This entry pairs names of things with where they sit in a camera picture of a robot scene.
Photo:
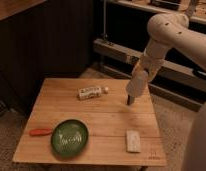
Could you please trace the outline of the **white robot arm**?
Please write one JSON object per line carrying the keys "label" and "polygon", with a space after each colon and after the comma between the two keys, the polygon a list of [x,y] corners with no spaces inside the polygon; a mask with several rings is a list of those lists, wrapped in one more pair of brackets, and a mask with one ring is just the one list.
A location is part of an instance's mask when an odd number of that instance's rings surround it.
{"label": "white robot arm", "polygon": [[[163,65],[173,66],[177,72],[186,74],[191,71],[187,66],[165,61],[172,48],[206,71],[206,34],[189,29],[188,14],[156,14],[149,19],[147,31],[148,44],[126,86],[128,105],[143,94],[147,82],[155,78]],[[193,121],[181,171],[206,171],[206,102]]]}

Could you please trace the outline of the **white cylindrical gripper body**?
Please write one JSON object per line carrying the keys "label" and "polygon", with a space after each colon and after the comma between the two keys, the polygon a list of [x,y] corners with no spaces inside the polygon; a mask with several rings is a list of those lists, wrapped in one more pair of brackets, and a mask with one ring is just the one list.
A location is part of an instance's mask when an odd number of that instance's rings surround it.
{"label": "white cylindrical gripper body", "polygon": [[137,98],[141,96],[148,82],[148,73],[145,70],[133,74],[131,80],[126,86],[129,96]]}

